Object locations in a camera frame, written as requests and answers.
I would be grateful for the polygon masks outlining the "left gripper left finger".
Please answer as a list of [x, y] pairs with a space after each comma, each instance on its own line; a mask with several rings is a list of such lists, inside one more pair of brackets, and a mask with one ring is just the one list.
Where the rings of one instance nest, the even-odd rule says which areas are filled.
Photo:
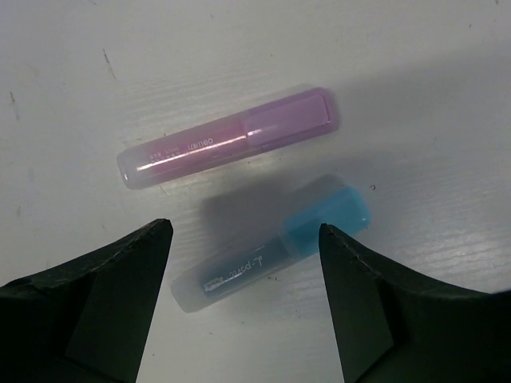
[[172, 242], [156, 219], [1, 289], [4, 382], [134, 382]]

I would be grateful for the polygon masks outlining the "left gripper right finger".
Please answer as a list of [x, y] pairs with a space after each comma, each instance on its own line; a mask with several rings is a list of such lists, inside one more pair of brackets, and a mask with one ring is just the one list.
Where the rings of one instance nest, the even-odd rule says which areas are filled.
[[508, 291], [431, 278], [328, 224], [319, 254], [344, 381], [509, 381]]

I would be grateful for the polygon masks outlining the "blue capped lead case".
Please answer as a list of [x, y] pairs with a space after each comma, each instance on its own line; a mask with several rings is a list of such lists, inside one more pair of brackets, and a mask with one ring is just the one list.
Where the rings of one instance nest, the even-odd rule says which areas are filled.
[[333, 225], [356, 236], [371, 223], [361, 193], [335, 176], [322, 176], [270, 207], [243, 228], [244, 239], [184, 271], [171, 282], [185, 313], [195, 313], [319, 253], [319, 228]]

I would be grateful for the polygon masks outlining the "purple capped lead case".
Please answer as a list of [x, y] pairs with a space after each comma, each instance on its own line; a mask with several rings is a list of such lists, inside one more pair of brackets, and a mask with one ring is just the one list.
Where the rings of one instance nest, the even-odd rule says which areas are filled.
[[128, 148], [117, 156], [117, 165], [127, 188], [142, 189], [322, 136], [338, 127], [333, 93], [313, 88]]

